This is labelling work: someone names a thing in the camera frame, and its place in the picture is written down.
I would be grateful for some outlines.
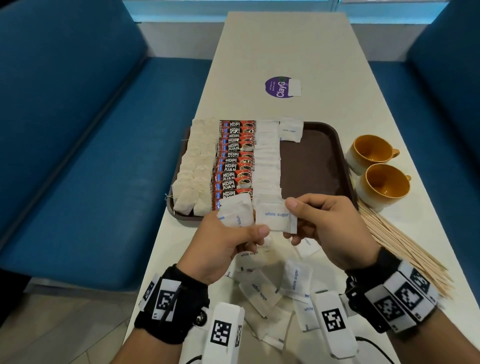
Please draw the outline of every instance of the tiled floor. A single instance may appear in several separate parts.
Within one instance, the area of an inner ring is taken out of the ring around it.
[[[0,328],[0,363],[108,364],[132,310],[132,303],[26,295]]]

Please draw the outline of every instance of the ceramic mug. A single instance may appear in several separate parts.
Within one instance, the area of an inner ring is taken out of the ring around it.
[[[390,206],[410,192],[411,177],[384,163],[367,168],[357,183],[357,194],[376,210]]]
[[[345,160],[357,175],[365,173],[372,164],[386,163],[400,154],[390,143],[376,135],[361,135],[345,154]]]

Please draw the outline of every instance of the left hand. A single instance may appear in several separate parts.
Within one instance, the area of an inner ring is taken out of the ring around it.
[[[222,278],[237,253],[256,252],[270,233],[266,225],[228,228],[216,214],[212,211],[204,216],[177,264],[183,273],[207,285]]]

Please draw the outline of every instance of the coffee stirrer bundle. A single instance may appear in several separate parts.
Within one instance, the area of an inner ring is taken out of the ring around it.
[[[359,212],[381,246],[407,259],[437,287],[443,297],[452,298],[449,292],[453,289],[453,280],[442,263],[360,200]]]

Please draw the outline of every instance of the right hand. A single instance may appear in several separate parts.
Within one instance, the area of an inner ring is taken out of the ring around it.
[[[285,238],[292,238],[292,245],[313,238],[328,259],[343,270],[376,263],[380,246],[347,197],[304,194],[287,198],[285,206],[298,217],[297,234],[283,233]]]

